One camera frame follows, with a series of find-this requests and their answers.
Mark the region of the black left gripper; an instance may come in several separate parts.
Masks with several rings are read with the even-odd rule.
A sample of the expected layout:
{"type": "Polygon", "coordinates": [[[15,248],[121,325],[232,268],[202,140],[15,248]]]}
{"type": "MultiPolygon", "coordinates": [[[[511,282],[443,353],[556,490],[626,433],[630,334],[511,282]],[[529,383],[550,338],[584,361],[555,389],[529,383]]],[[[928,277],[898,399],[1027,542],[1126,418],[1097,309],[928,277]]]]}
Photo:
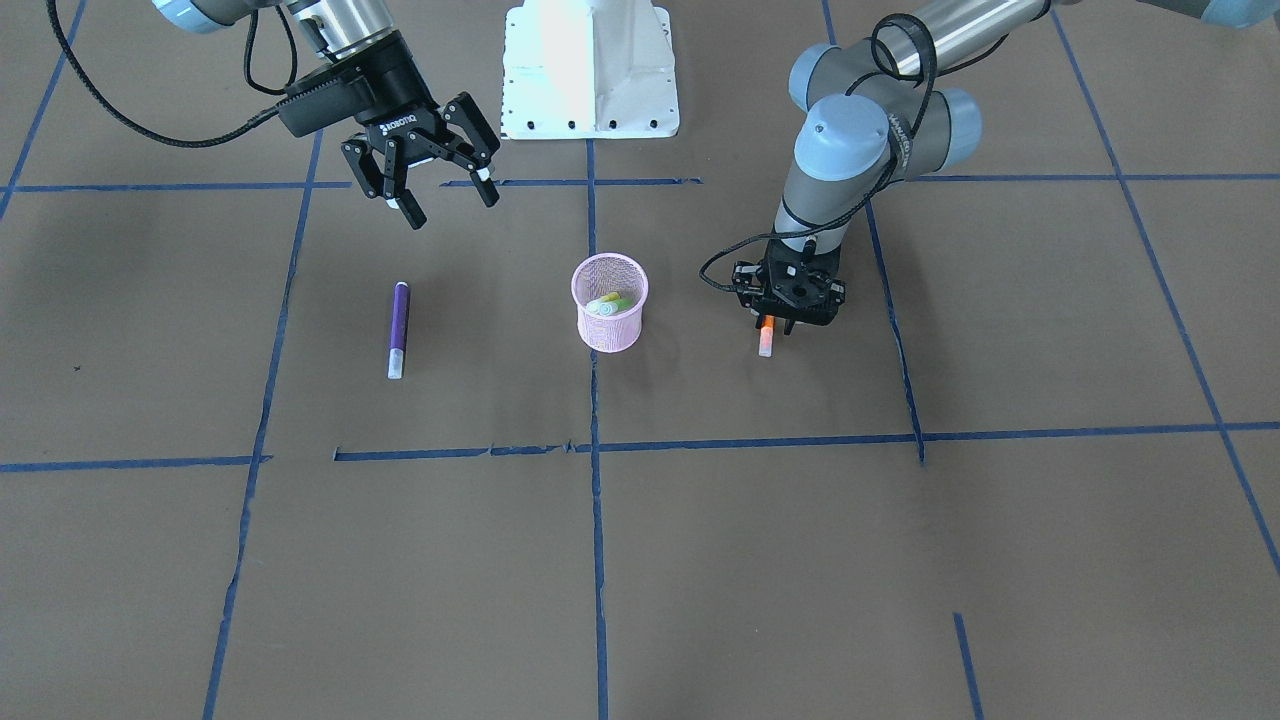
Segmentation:
{"type": "Polygon", "coordinates": [[[846,302],[846,283],[828,258],[737,261],[732,290],[742,307],[786,323],[828,325],[846,302]]]}

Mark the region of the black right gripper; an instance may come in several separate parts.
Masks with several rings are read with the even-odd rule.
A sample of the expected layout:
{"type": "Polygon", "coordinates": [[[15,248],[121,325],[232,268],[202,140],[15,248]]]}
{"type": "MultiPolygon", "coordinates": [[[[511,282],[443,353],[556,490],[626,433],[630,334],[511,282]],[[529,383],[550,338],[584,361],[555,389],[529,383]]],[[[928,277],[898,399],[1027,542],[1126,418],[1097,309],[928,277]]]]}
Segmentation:
{"type": "Polygon", "coordinates": [[[305,76],[287,88],[276,110],[296,137],[356,120],[361,132],[342,147],[360,188],[390,201],[413,231],[428,219],[407,187],[408,170],[425,161],[456,164],[485,208],[499,202],[489,168],[500,147],[497,132],[470,94],[435,101],[398,32],[305,76]]]}

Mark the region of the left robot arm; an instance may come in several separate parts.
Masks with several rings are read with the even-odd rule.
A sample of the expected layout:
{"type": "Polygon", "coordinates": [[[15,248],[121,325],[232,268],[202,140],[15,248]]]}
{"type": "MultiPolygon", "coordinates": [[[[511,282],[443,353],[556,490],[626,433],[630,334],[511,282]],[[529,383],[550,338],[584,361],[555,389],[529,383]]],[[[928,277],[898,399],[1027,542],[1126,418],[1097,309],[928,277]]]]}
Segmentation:
{"type": "Polygon", "coordinates": [[[804,122],[772,227],[756,236],[764,254],[735,263],[723,284],[758,329],[837,316],[849,223],[877,193],[965,161],[980,143],[977,100],[940,88],[940,78],[1052,10],[1051,1],[932,1],[884,15],[846,47],[812,46],[794,63],[788,94],[804,122]]]}

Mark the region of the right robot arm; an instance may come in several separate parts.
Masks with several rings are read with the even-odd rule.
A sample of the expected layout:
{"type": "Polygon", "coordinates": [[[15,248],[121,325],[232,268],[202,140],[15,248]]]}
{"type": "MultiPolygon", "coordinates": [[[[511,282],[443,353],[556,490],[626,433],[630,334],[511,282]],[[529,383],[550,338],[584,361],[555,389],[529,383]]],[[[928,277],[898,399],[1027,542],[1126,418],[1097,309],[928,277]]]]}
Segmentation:
{"type": "Polygon", "coordinates": [[[412,229],[426,215],[408,187],[410,169],[440,160],[468,173],[483,204],[499,192],[490,164],[498,133],[467,92],[433,97],[384,1],[276,1],[323,64],[292,81],[270,113],[294,137],[343,120],[360,132],[342,142],[358,187],[399,210],[412,229]]]}

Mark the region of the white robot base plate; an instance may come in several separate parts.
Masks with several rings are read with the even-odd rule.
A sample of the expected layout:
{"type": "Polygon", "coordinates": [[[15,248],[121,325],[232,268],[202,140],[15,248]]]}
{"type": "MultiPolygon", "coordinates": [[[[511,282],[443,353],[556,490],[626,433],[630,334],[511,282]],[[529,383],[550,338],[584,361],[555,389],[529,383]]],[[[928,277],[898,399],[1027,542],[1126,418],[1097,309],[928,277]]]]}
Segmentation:
{"type": "Polygon", "coordinates": [[[663,6],[525,1],[506,13],[503,29],[503,140],[678,133],[675,41],[663,6]]]}

